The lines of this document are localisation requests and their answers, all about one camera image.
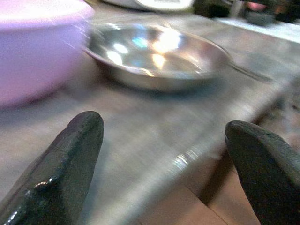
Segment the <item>pink plastic bowl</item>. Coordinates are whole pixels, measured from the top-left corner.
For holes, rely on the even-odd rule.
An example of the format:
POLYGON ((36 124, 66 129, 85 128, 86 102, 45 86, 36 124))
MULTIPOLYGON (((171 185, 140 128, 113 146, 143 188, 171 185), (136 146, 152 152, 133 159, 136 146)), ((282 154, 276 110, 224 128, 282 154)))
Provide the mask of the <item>pink plastic bowl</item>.
POLYGON ((72 75, 93 14, 84 0, 0 0, 0 109, 38 99, 72 75))

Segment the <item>shiny steel plate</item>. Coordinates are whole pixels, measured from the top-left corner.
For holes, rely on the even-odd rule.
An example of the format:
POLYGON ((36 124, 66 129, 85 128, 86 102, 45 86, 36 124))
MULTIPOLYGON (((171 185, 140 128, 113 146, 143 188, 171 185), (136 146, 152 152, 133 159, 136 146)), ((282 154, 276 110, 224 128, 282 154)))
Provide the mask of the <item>shiny steel plate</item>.
POLYGON ((216 79, 231 63, 217 44, 173 28, 141 24, 95 27, 86 49, 109 78, 161 92, 192 90, 216 79))

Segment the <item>white round appliance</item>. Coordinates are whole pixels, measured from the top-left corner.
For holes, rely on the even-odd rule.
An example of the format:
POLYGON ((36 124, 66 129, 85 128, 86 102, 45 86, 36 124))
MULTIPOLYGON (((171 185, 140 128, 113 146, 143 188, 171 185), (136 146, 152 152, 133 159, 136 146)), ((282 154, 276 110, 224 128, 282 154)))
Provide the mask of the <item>white round appliance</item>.
POLYGON ((183 11, 191 8, 195 0, 101 0, 120 7, 149 11, 183 11))

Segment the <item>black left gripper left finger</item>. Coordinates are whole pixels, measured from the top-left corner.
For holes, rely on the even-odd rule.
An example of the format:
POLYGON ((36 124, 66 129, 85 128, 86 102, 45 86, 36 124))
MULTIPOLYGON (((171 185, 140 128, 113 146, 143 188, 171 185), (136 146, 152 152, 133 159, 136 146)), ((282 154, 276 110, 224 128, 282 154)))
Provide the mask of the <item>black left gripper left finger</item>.
POLYGON ((0 202, 0 225, 76 225, 103 136, 99 113, 76 115, 0 202))

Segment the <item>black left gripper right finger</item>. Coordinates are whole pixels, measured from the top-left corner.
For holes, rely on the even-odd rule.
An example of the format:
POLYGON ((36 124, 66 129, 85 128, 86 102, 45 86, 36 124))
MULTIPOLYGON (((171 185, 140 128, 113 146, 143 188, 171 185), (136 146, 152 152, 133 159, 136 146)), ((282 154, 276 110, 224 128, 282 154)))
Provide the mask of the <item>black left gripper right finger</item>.
POLYGON ((240 120, 225 143, 261 225, 300 225, 300 154, 277 134, 240 120))

